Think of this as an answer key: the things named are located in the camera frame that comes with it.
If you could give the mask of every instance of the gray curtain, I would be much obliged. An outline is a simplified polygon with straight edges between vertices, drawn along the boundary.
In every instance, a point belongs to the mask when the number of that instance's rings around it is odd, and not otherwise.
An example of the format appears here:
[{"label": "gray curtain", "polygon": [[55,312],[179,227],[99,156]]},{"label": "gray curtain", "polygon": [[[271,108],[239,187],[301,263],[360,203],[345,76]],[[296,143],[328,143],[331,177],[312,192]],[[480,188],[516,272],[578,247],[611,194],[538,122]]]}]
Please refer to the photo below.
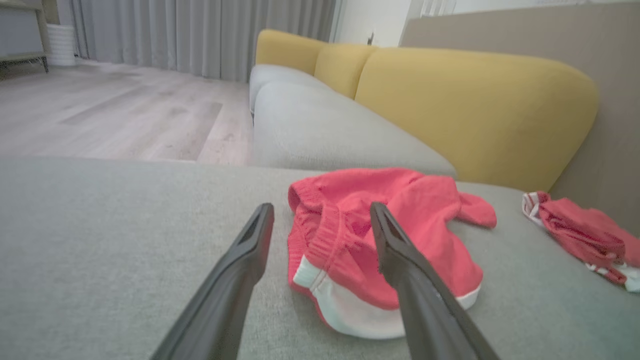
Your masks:
[{"label": "gray curtain", "polygon": [[81,57],[248,80],[260,30],[320,40],[335,0],[71,0]]}]

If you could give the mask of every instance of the yellow cushion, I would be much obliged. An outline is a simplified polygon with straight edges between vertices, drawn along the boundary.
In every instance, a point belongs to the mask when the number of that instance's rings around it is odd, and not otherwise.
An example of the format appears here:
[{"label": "yellow cushion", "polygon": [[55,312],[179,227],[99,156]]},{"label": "yellow cushion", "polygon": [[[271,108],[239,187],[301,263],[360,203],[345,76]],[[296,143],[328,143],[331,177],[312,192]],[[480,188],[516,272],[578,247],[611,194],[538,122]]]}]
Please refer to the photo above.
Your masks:
[{"label": "yellow cushion", "polygon": [[323,41],[265,29],[258,35],[255,63],[291,67],[313,75],[318,53],[325,45]]},{"label": "yellow cushion", "polygon": [[356,95],[362,67],[376,46],[328,44],[318,54],[314,76],[351,99]]},{"label": "yellow cushion", "polygon": [[591,129],[595,85],[556,61],[443,49],[371,54],[355,100],[447,158],[462,181],[549,190]]}]

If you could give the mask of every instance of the wooden floor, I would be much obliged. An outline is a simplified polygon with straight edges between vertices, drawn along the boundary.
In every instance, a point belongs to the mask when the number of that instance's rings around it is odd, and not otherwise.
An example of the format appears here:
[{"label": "wooden floor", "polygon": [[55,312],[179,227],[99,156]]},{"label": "wooden floor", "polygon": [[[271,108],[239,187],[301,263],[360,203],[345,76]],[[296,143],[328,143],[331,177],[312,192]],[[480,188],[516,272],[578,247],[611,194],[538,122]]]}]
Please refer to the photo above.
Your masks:
[{"label": "wooden floor", "polygon": [[21,68],[0,74],[0,156],[248,163],[247,84],[94,61]]}]

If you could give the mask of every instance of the gray cushion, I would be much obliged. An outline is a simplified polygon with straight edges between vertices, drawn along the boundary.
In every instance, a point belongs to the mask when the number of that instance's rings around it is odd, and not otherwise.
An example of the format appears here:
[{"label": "gray cushion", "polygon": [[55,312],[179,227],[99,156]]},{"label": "gray cushion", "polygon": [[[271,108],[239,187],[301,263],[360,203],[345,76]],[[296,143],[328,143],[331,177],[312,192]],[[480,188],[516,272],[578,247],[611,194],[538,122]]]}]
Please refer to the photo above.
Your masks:
[{"label": "gray cushion", "polygon": [[254,165],[304,170],[405,167],[456,177],[441,155],[333,91],[272,83],[255,105]]},{"label": "gray cushion", "polygon": [[331,90],[328,85],[306,72],[290,67],[258,64],[253,67],[251,76],[249,77],[249,108],[252,113],[258,91],[260,91],[264,85],[272,82],[292,83]]},{"label": "gray cushion", "polygon": [[[409,359],[341,335],[287,285],[291,182],[317,173],[187,163],[0,160],[0,358],[148,359],[261,202],[275,225],[239,359]],[[484,270],[469,314],[503,359],[637,359],[640,298],[589,272],[520,212],[450,227]]]}]

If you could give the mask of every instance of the white basket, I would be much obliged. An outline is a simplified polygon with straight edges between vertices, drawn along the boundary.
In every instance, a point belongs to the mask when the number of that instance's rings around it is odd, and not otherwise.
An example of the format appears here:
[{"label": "white basket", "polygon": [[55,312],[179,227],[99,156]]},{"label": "white basket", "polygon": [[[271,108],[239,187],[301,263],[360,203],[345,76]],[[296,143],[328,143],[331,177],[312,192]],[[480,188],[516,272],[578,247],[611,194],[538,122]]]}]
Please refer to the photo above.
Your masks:
[{"label": "white basket", "polygon": [[74,66],[74,42],[76,36],[72,26],[47,24],[51,53],[47,55],[47,62],[54,66]]}]

